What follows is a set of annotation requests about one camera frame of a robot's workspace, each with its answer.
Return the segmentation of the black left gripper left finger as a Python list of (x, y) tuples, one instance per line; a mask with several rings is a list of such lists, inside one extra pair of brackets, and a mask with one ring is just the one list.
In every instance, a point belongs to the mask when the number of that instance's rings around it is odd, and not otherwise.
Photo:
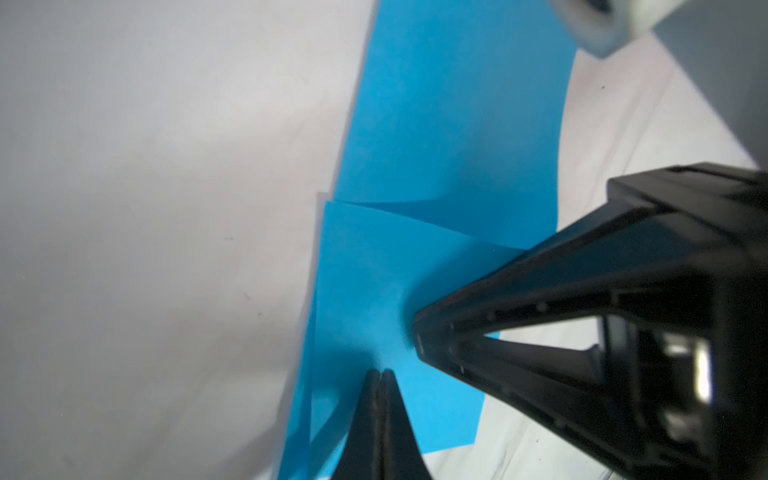
[(374, 480), (382, 476), (382, 374), (370, 370), (364, 379), (341, 458), (331, 478)]

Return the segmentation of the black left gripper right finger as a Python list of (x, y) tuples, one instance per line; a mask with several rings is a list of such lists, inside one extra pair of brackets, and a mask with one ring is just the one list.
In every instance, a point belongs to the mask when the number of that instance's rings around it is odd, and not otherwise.
[(432, 476), (421, 455), (395, 373), (391, 369), (382, 373), (380, 404), (381, 479), (431, 480)]

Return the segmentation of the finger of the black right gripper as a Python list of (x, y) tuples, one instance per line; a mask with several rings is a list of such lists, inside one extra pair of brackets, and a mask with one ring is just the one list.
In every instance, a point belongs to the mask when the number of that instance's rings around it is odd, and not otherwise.
[(505, 342), (416, 339), (426, 364), (523, 413), (627, 479), (711, 479), (707, 462), (632, 413), (596, 344), (573, 350)]

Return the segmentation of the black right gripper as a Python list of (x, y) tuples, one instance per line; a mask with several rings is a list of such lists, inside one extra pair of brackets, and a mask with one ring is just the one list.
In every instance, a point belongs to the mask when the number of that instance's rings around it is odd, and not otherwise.
[(767, 475), (767, 177), (712, 164), (613, 178), (607, 203), (420, 310), (418, 353), (598, 313), (596, 456), (633, 479)]

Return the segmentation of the blue square paper sheet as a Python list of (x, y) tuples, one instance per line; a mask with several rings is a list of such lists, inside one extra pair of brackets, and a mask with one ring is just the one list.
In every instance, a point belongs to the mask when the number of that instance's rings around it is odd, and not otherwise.
[(421, 450), (484, 395), (423, 363), (415, 313), (553, 234), (576, 48), (545, 1), (382, 1), (332, 198), (278, 475), (339, 461), (363, 378), (395, 372)]

